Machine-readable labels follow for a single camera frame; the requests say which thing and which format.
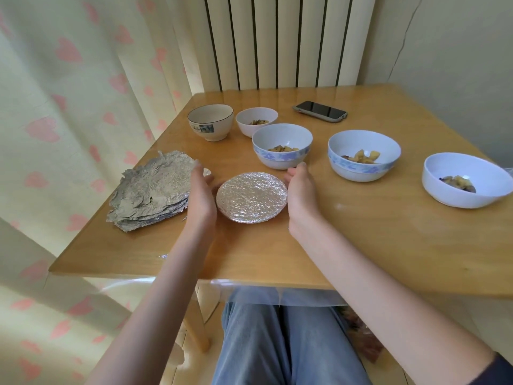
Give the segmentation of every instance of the jeans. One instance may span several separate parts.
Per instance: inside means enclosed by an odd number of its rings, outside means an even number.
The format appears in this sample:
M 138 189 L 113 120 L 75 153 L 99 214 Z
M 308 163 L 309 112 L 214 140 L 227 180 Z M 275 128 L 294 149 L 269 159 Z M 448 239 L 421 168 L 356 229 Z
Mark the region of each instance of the jeans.
M 332 307 L 227 303 L 213 385 L 372 385 Z

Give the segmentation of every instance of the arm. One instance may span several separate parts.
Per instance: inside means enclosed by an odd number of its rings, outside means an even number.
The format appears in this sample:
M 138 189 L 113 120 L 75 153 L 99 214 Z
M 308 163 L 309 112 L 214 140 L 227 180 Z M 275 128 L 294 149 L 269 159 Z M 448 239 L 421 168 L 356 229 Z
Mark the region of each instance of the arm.
M 320 214 L 306 164 L 289 169 L 289 230 L 417 385 L 465 385 L 493 361 L 480 339 L 366 258 Z
M 147 295 L 87 379 L 87 385 L 161 380 L 197 276 L 213 240 L 217 208 L 203 167 L 191 174 L 187 223 Z

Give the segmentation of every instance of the ceramic bowl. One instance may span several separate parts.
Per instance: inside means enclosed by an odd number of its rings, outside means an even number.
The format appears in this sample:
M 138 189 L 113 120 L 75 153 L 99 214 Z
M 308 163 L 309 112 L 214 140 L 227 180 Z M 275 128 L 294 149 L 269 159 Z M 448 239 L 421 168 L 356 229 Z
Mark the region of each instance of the ceramic bowl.
M 240 131 L 249 137 L 252 137 L 253 134 L 262 127 L 275 123 L 277 119 L 278 112 L 271 108 L 249 108 L 240 111 L 235 117 Z M 267 120 L 268 122 L 266 124 L 252 126 L 249 123 L 253 120 Z
M 379 151 L 380 156 L 375 164 L 357 163 L 342 158 L 342 155 L 354 156 L 362 149 L 367 156 L 373 150 Z M 400 156 L 401 147 L 394 139 L 373 131 L 342 131 L 328 141 L 328 158 L 332 169 L 350 181 L 375 181 L 387 174 Z
M 313 141 L 313 136 L 306 128 L 296 124 L 278 123 L 263 127 L 253 135 L 253 150 L 259 160 L 272 169 L 286 170 L 302 162 Z M 272 152 L 270 148 L 278 145 L 297 147 L 298 151 Z
M 460 175 L 472 182 L 476 193 L 440 181 Z M 476 156 L 456 152 L 430 155 L 424 162 L 422 185 L 435 200 L 450 207 L 481 208 L 513 191 L 513 178 L 504 169 Z
M 209 142 L 220 141 L 230 132 L 234 109 L 225 104 L 209 104 L 193 109 L 187 115 L 193 131 Z

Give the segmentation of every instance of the curtain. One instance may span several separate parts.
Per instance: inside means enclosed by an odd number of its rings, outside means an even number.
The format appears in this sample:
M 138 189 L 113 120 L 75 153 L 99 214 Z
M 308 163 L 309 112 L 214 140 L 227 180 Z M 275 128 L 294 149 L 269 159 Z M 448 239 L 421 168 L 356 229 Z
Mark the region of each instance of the curtain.
M 84 382 L 142 296 L 47 270 L 203 89 L 173 2 L 0 0 L 1 383 Z

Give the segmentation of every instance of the smartphone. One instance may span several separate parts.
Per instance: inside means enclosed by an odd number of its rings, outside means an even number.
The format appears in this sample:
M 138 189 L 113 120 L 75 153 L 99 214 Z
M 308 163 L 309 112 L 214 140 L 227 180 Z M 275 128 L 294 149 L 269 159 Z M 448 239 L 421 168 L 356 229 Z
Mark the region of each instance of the smartphone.
M 331 108 L 312 101 L 305 101 L 292 107 L 292 109 L 305 115 L 317 117 L 325 122 L 339 122 L 347 117 L 347 112 L 342 109 Z

